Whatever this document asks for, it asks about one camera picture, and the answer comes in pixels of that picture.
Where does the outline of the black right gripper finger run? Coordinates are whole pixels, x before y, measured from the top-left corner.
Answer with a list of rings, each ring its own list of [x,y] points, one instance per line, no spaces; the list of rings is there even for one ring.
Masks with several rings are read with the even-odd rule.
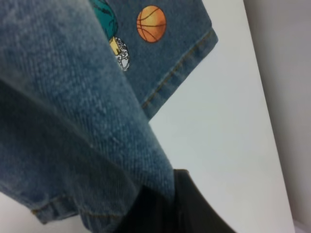
[[[172,203],[143,187],[117,233],[234,233],[205,200],[187,170],[174,170]]]

